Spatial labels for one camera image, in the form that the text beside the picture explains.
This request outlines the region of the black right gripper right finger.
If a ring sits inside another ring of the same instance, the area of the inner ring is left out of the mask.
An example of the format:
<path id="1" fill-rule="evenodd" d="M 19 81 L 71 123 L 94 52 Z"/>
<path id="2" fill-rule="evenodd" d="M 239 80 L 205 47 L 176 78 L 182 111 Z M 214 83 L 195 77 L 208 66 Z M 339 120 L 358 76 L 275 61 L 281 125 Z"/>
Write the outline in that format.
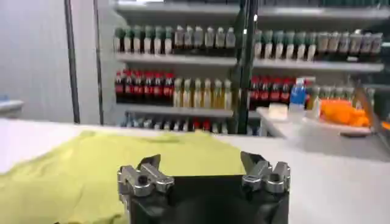
<path id="1" fill-rule="evenodd" d="M 290 190 L 291 169 L 288 163 L 279 161 L 273 167 L 261 155 L 241 152 L 246 174 L 242 186 L 251 192 L 265 190 L 272 194 L 284 194 Z"/>

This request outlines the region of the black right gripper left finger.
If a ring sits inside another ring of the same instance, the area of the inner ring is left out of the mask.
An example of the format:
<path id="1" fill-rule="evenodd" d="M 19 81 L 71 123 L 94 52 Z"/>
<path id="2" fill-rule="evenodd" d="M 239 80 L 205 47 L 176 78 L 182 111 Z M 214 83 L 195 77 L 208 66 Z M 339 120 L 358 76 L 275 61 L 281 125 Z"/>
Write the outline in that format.
<path id="1" fill-rule="evenodd" d="M 117 172 L 118 194 L 146 197 L 153 191 L 163 194 L 174 185 L 174 178 L 159 171 L 161 154 L 145 157 L 133 167 L 121 166 Z"/>

